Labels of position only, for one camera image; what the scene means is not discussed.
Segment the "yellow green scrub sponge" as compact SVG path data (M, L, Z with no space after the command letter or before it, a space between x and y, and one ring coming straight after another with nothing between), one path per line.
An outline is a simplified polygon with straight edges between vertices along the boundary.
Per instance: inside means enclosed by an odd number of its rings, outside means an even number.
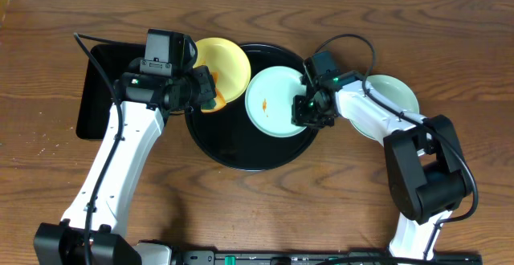
M215 96L215 98L210 100L208 103L203 104L201 106L201 111L203 113L217 112L226 106L226 100L225 100L224 96L222 95L222 93L218 90L219 73L216 71L213 71L210 74L212 75L213 80L214 80L214 85L215 85L214 91L215 91L216 96Z

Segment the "light green stained plate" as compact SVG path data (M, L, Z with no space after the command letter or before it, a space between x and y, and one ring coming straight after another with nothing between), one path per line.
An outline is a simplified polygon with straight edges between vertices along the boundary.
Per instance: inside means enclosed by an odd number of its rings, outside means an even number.
M245 94L245 109L251 123L271 137L293 137L306 127L292 123L295 96L305 96L306 86L296 69L273 66L254 76Z

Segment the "yellow plate with sauce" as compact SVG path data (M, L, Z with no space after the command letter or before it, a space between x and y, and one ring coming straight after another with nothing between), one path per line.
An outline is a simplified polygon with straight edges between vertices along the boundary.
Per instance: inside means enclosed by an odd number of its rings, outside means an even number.
M218 90L226 104L237 100L247 89L251 79L250 61L236 43L223 38L206 38L196 42L198 59L194 67L206 65L218 76Z

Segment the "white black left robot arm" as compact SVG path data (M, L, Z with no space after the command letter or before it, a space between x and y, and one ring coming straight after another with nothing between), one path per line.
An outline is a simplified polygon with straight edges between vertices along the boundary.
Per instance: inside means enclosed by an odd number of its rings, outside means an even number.
M125 240L129 208L146 159L168 117L210 102L212 75L196 67L188 35L150 29L145 55L112 82L89 61L112 97L108 124L88 176L57 224L41 223L34 249L41 264L170 264L173 249L158 241Z

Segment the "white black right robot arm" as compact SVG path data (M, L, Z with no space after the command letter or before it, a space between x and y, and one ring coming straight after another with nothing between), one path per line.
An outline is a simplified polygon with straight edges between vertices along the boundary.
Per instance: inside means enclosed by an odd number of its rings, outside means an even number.
M401 108L358 71L342 72L328 51L303 62L302 84L295 96L292 123L321 129L342 116L359 124L385 151L388 186L400 212L390 245L396 258L434 261L434 245L443 225L471 217L477 205L458 217L461 201L477 195L452 122Z

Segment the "round black tray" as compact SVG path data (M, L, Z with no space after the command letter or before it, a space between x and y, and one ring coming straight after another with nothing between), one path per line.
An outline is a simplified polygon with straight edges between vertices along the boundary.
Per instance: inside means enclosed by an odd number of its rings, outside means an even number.
M295 160L318 134L316 129L306 128L293 137L268 136L251 123L243 96L217 112L195 110L186 115L186 124L206 155L246 171L274 169Z

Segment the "light green clean plate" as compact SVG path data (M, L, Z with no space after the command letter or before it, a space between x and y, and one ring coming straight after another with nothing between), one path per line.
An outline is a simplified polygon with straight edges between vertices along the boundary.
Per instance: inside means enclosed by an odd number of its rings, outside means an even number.
M399 79L372 75L365 82L356 80L345 85L337 93L339 113L361 133L381 144L385 137L396 131L406 131L414 125L385 110L373 99L395 112L403 112L418 123L423 119L415 94Z

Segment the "black rectangular tray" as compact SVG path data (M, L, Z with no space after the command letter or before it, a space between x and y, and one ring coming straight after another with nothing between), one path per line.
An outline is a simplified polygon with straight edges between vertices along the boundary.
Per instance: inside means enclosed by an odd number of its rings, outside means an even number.
M90 52L113 84L128 71L128 66L134 59L145 55L145 45L101 43L95 45ZM111 106L111 94L100 73L89 61L75 129L76 136L84 140L101 141L107 129Z

